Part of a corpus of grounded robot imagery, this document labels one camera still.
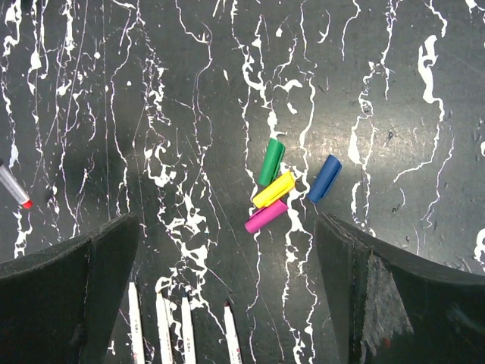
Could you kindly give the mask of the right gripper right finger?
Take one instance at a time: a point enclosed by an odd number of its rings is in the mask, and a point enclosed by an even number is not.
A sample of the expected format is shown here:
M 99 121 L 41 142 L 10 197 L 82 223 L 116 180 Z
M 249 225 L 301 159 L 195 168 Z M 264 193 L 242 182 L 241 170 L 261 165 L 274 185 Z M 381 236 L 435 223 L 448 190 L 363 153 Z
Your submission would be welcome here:
M 484 278 L 323 214 L 315 246 L 343 363 L 482 363 Z

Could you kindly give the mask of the red marker pen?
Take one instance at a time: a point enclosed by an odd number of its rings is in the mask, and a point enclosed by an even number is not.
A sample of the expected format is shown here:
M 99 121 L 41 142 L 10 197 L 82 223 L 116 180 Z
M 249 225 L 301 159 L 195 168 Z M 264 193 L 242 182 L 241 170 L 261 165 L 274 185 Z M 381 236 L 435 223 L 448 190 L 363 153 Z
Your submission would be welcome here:
M 14 197 L 17 204 L 25 209 L 31 209 L 33 202 L 25 189 L 17 182 L 8 168 L 5 167 L 3 160 L 0 161 L 0 178 L 2 185 Z

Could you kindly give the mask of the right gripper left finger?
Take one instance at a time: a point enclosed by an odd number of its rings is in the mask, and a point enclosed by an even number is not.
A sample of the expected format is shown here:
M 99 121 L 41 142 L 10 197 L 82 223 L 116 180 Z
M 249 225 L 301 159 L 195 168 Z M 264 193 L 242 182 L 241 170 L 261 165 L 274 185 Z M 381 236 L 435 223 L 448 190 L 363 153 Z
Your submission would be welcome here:
M 139 245 L 120 216 L 1 264 L 3 363 L 101 363 Z

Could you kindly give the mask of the green pen cap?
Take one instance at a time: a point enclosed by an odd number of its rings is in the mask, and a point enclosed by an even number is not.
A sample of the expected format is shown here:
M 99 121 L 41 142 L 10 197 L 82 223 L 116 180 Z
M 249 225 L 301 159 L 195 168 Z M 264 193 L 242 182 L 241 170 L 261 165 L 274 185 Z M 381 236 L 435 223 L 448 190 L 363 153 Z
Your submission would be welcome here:
M 258 179 L 260 185 L 267 187 L 277 178 L 285 151 L 286 147 L 280 141 L 274 138 L 269 139 Z

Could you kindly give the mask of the green marker pen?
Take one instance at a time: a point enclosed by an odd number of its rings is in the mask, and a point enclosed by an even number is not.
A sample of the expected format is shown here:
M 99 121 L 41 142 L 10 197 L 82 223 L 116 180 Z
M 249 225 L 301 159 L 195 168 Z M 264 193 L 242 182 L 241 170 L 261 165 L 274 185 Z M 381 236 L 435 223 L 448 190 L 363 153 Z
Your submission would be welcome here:
M 130 282 L 128 285 L 128 300 L 133 362 L 135 364 L 145 364 L 139 298 L 134 282 Z

